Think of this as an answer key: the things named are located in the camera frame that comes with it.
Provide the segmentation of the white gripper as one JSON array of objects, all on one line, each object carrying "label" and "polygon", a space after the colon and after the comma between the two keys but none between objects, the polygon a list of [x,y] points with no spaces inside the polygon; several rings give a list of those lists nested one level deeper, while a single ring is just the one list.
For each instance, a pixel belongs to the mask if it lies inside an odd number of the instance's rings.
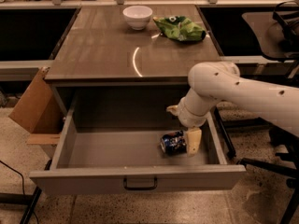
[{"label": "white gripper", "polygon": [[170,105],[166,108],[167,112],[178,116],[178,120],[183,126],[189,128],[186,132],[189,156],[195,155],[199,150],[202,131],[198,127],[206,122],[207,113],[214,105],[214,98],[200,96],[193,89],[189,89],[187,94],[180,99],[178,106]]}]

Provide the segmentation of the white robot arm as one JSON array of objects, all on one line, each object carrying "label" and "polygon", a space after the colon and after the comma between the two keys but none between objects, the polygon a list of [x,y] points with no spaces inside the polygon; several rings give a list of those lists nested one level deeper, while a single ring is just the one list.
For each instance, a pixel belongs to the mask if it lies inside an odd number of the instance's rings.
[{"label": "white robot arm", "polygon": [[230,62],[196,64],[188,74],[188,84],[187,94],[167,111],[187,128],[184,138],[189,155],[198,152],[201,126],[207,113],[221,101],[238,105],[299,136],[298,88],[243,78],[238,67]]}]

